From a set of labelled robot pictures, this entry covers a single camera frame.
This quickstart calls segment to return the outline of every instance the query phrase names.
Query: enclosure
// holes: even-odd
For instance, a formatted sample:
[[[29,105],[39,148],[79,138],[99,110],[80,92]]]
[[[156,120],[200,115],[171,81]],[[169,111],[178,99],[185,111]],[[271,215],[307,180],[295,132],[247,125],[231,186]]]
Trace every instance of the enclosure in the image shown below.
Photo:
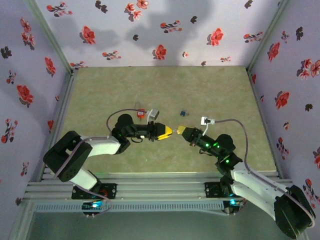
[[[43,158],[68,131],[109,135],[108,116],[128,108],[158,109],[156,122],[172,130],[204,130],[202,116],[241,121],[250,166],[303,189],[318,214],[316,0],[12,0],[0,6],[3,239],[104,237],[88,230],[95,224],[85,222],[83,200],[72,199],[73,184],[54,179]],[[119,116],[110,119],[112,128]],[[244,158],[245,134],[236,122],[210,125],[206,134],[230,135]],[[113,209],[99,227],[111,226],[110,236],[119,239],[130,233],[131,239],[191,239],[201,231],[203,239],[286,239],[252,204],[235,218],[221,215],[225,201],[243,198],[208,198],[205,183],[222,177],[216,161],[175,132],[160,141],[131,141],[122,154],[88,158],[85,169],[117,184]],[[49,233],[66,223],[83,232]],[[225,225],[232,230],[221,231]],[[318,236],[314,227],[300,239]]]

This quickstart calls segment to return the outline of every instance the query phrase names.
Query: small object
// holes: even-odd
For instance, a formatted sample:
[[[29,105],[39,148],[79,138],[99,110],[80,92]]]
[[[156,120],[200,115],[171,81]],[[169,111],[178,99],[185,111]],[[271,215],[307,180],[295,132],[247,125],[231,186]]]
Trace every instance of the small object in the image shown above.
[[[136,116],[139,119],[144,119],[145,118],[145,110],[143,108],[138,109],[138,112],[136,113]]]
[[[180,116],[182,116],[182,117],[185,117],[185,116],[188,116],[188,115],[189,115],[189,113],[186,110],[182,110],[180,112]]]
[[[206,125],[207,125],[207,119],[208,119],[207,116],[201,117],[201,125],[202,125],[202,126],[206,126]]]

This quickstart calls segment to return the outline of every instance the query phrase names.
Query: red flower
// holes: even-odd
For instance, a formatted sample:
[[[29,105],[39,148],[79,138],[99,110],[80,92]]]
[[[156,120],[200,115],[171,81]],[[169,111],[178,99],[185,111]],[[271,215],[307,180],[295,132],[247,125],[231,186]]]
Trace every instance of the red flower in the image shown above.
[[[32,45],[32,46],[34,46],[36,43],[35,43],[35,37],[34,36],[32,36],[32,34],[30,34],[30,36],[29,36],[29,43]]]
[[[34,96],[30,94],[30,90],[26,85],[17,85],[16,89],[18,90],[18,94],[23,101],[27,102],[28,104],[32,104],[34,102]]]
[[[28,41],[28,35],[27,35],[25,32],[21,33],[21,36],[22,36],[22,40],[23,40],[24,42],[27,42],[27,41]]]
[[[210,37],[211,40],[211,45],[212,46],[219,46],[219,41],[222,39],[224,36],[222,30],[220,28],[217,28]]]
[[[26,33],[31,31],[29,22],[25,21],[23,17],[20,19],[20,23]]]
[[[125,7],[129,12],[133,12],[135,10],[134,4],[133,3],[128,3]]]
[[[160,44],[155,49],[155,55],[156,55],[157,59],[159,59],[159,60],[164,60],[166,54],[167,54],[167,49],[165,49],[165,47],[162,44]]]
[[[137,0],[136,5],[138,6],[138,8],[140,9],[147,9],[149,2],[147,2],[146,0]]]
[[[85,41],[92,45],[92,44],[96,44],[95,42],[95,32],[94,31],[91,31],[91,29],[87,26],[84,26],[83,29],[82,29],[82,35],[85,39]]]
[[[52,62],[51,58],[45,57],[44,61],[45,61],[45,65],[46,65],[46,68],[48,69],[48,71],[51,74],[55,74],[56,73],[56,68],[55,68],[54,63]]]
[[[3,144],[6,143],[6,140],[7,140],[6,136],[2,136],[2,137],[1,137],[1,142],[2,142]]]
[[[140,16],[142,16],[141,11],[134,11],[133,12],[133,19],[134,20],[138,20]]]
[[[256,77],[257,77],[256,74],[253,74],[253,75],[252,75],[252,82],[253,82],[253,84],[256,84]]]
[[[316,61],[315,64],[311,65],[311,76],[314,78],[316,75],[320,73],[320,60]]]
[[[51,5],[46,6],[46,9],[47,9],[48,11],[53,11],[53,10],[54,10],[54,8],[53,8]]]
[[[310,76],[310,73],[307,70],[304,70],[301,74],[300,74],[300,78],[301,79],[305,79],[307,80],[307,77]]]
[[[320,155],[315,157],[314,163],[316,164],[317,168],[320,169]]]
[[[275,101],[275,105],[276,105],[276,108],[277,108],[277,109],[279,109],[279,108],[284,107],[285,105],[287,105],[288,99],[289,99],[289,95],[290,95],[290,93],[287,91],[287,92],[282,93],[282,94],[277,98],[277,100]]]
[[[269,61],[272,62],[272,59],[275,58],[279,53],[280,42],[274,44],[269,52]]]
[[[48,121],[49,132],[51,132],[53,125],[54,125],[53,120]]]
[[[311,59],[310,59],[310,58],[304,60],[304,67],[305,67],[306,69],[308,69],[311,64],[312,64],[312,62],[311,62]]]
[[[312,185],[312,181],[311,181],[309,178],[307,178],[307,179],[305,180],[305,182],[306,182],[306,184],[309,185],[309,186]]]

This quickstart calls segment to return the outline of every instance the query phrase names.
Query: robotic arm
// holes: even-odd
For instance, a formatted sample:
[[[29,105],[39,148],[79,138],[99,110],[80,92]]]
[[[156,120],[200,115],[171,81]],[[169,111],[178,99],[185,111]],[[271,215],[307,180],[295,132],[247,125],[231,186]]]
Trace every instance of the robotic arm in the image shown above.
[[[130,115],[122,114],[110,135],[106,137],[85,137],[69,131],[45,154],[43,161],[62,182],[70,181],[85,192],[108,199],[99,194],[99,179],[82,166],[91,156],[123,153],[131,144],[127,138],[140,143],[143,139],[159,141],[172,135],[173,131],[168,126],[153,122],[159,115],[157,109],[148,111],[147,115],[147,124],[134,124]],[[244,129],[244,161],[233,152],[236,146],[229,135],[221,134],[216,140],[206,135],[209,124],[227,121],[236,121]],[[296,239],[306,228],[314,226],[315,213],[300,188],[295,185],[288,188],[249,167],[248,136],[241,122],[235,119],[214,121],[202,117],[201,124],[206,126],[204,132],[195,127],[179,126],[177,133],[181,134],[190,146],[199,147],[200,154],[217,158],[215,165],[223,175],[220,187],[226,197],[237,195],[252,202],[268,213],[282,232],[292,239]]]
[[[43,161],[62,182],[72,182],[83,191],[99,195],[101,182],[82,166],[87,158],[96,155],[117,155],[123,153],[130,141],[140,143],[143,139],[152,142],[168,138],[173,131],[153,120],[159,115],[157,109],[148,112],[147,124],[134,124],[129,114],[119,116],[110,135],[105,137],[80,136],[75,131],[67,132],[45,155]]]
[[[195,127],[179,126],[177,133],[181,134],[190,146],[199,147],[200,154],[206,153],[217,158],[215,166],[223,175],[221,189],[225,196],[235,194],[247,199],[268,213],[283,233],[297,239],[306,228],[314,226],[316,218],[304,193],[296,185],[286,187],[251,169],[247,164],[246,130],[236,119],[216,123],[227,121],[238,122],[243,127],[246,140],[244,161],[233,152],[236,147],[229,135],[221,134],[216,140],[205,135],[208,124],[215,123],[213,119],[202,117],[201,124],[207,126],[204,132]]]

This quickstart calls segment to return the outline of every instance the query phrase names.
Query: green surface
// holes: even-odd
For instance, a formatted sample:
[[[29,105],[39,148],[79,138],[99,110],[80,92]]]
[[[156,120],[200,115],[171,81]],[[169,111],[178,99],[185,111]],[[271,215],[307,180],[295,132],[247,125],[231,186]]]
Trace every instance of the green surface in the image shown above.
[[[234,118],[248,132],[248,163],[258,171],[276,167],[262,120],[242,66],[187,67],[86,67],[81,68],[66,114],[62,134],[74,130],[83,136],[106,136],[108,116],[120,109],[133,108],[136,102],[146,110],[157,108],[157,122],[172,129],[179,125],[205,130],[201,116],[215,120]],[[189,112],[180,116],[181,110]],[[140,120],[131,114],[135,123]],[[113,128],[120,114],[110,120]],[[245,135],[236,122],[210,125],[207,135],[216,139],[229,134],[235,153],[245,155]],[[217,172],[216,158],[199,154],[181,135],[151,142],[131,143],[120,155],[99,155],[87,159],[84,166],[103,173]]]

